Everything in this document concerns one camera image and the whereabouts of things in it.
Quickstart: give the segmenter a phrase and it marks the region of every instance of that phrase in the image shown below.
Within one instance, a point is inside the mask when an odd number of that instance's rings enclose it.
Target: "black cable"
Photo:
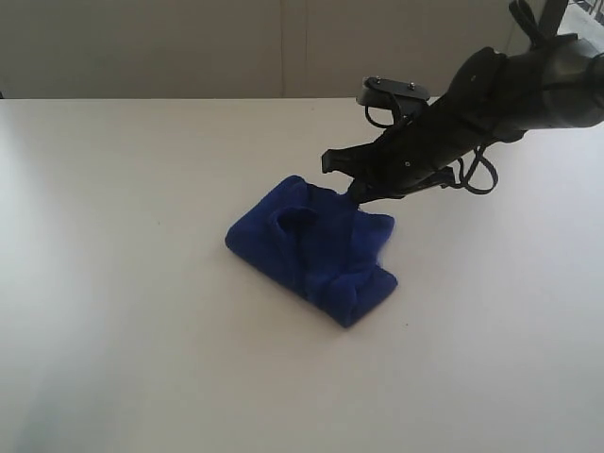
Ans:
[[[499,175],[497,174],[497,170],[493,163],[484,157],[484,152],[486,151],[487,147],[487,144],[482,144],[479,148],[474,150],[475,157],[466,174],[463,173],[465,167],[463,159],[457,159],[457,162],[460,165],[460,182],[452,184],[450,187],[452,187],[453,189],[465,189],[466,191],[468,191],[469,193],[473,193],[474,195],[487,195],[491,193],[495,189],[495,187],[497,187],[497,184],[499,183]],[[491,175],[491,178],[493,179],[493,186],[490,189],[479,189],[470,184],[470,180],[478,169],[479,164],[484,165],[484,167]]]
[[[396,96],[394,96],[394,94],[392,94],[391,92],[389,92],[388,93],[388,97],[390,97],[390,102],[392,103],[391,113],[393,115],[393,123],[391,125],[383,125],[382,123],[378,123],[376,120],[374,120],[371,117],[371,114],[369,113],[369,107],[365,106],[365,118],[367,119],[367,121],[369,122],[369,124],[371,126],[379,127],[380,129],[387,129],[388,127],[394,126],[399,121],[406,119],[403,116],[403,112],[401,110],[400,105],[396,101]]]
[[[371,114],[369,113],[369,107],[367,107],[367,106],[365,106],[365,118],[367,119],[369,124],[371,124],[371,126],[379,127],[380,129],[387,129],[388,127],[394,126],[394,125],[383,125],[382,123],[378,123],[376,120],[374,120],[371,117]]]

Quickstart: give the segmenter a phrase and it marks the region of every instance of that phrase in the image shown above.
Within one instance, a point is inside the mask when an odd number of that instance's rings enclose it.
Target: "folded blue towel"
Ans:
[[[226,246],[350,327],[396,287],[378,266],[393,228],[392,217],[290,176],[229,230]]]

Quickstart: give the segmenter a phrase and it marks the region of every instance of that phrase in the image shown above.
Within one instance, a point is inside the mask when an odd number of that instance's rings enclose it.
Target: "blue cloth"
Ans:
[[[289,176],[229,230],[226,246],[350,327],[396,287],[378,266],[393,228],[392,217]]]

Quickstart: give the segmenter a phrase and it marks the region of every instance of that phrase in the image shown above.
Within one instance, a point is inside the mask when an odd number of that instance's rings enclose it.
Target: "white wall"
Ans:
[[[545,0],[533,0],[541,11]],[[6,97],[441,93],[484,45],[512,51],[508,0],[0,0]]]

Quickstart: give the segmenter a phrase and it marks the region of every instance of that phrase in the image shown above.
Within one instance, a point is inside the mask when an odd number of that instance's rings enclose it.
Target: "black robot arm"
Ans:
[[[589,127],[604,121],[604,54],[576,34],[546,37],[524,0],[511,3],[516,22],[531,39],[530,50],[508,57],[486,47],[467,60],[447,93],[432,105],[428,92],[410,83],[369,77],[358,102],[385,128],[374,142],[322,157],[323,172],[354,178],[348,190],[357,203],[403,198],[410,193],[469,185],[480,163],[494,176],[485,149],[522,139],[528,130]],[[374,122],[369,108],[389,109],[391,126]],[[474,151],[460,181],[449,164]]]

